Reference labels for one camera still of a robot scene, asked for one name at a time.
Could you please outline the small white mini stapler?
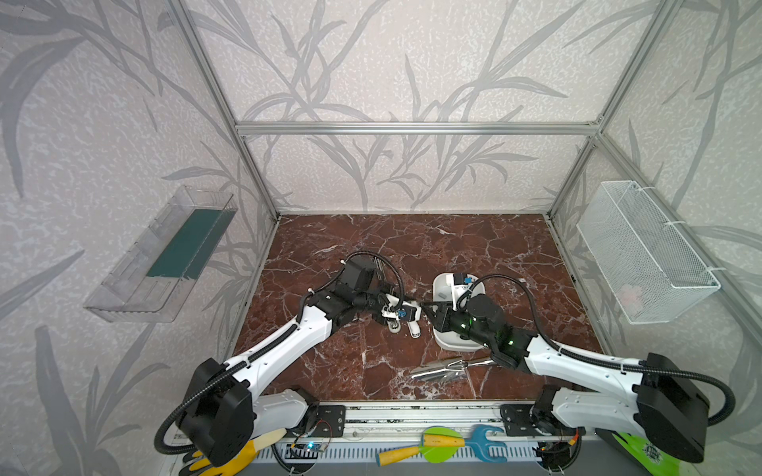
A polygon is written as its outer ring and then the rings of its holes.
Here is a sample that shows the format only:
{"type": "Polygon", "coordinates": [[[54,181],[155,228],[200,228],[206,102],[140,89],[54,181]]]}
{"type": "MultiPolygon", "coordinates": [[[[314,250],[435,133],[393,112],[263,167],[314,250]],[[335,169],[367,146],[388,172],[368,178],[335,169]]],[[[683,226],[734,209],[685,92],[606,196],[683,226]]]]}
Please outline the small white mini stapler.
{"type": "Polygon", "coordinates": [[[418,319],[412,319],[411,321],[407,321],[410,337],[417,339],[420,338],[422,335],[421,327],[419,325],[418,319]]]}

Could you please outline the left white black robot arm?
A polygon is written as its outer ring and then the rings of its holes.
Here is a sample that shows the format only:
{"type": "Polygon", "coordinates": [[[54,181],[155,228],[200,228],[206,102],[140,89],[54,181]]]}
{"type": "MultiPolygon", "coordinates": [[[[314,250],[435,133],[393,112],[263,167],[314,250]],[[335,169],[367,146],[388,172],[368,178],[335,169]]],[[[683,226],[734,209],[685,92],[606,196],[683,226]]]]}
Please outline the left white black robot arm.
{"type": "Polygon", "coordinates": [[[202,362],[184,400],[157,430],[154,446],[162,454],[200,456],[208,467],[240,460],[254,438],[273,430],[307,430],[313,406],[304,392],[266,394],[267,387],[313,347],[326,341],[361,313],[393,326],[407,323],[414,336],[420,305],[404,286],[381,276],[386,258],[353,253],[325,285],[301,298],[297,315],[252,348],[224,362],[202,362]]]}

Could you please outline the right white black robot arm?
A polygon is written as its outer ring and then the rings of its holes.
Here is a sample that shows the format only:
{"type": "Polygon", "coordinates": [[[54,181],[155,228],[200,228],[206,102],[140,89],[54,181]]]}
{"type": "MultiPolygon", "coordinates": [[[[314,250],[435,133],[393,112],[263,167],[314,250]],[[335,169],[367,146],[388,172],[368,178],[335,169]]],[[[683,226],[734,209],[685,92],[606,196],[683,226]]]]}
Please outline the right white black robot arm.
{"type": "Polygon", "coordinates": [[[575,390],[544,390],[535,404],[544,426],[632,434],[678,460],[704,461],[710,402],[697,384],[707,376],[682,371],[660,354],[637,360],[561,345],[507,324],[486,295],[463,307],[432,301],[422,308],[435,329],[478,344],[498,366],[574,384],[575,390]]]}

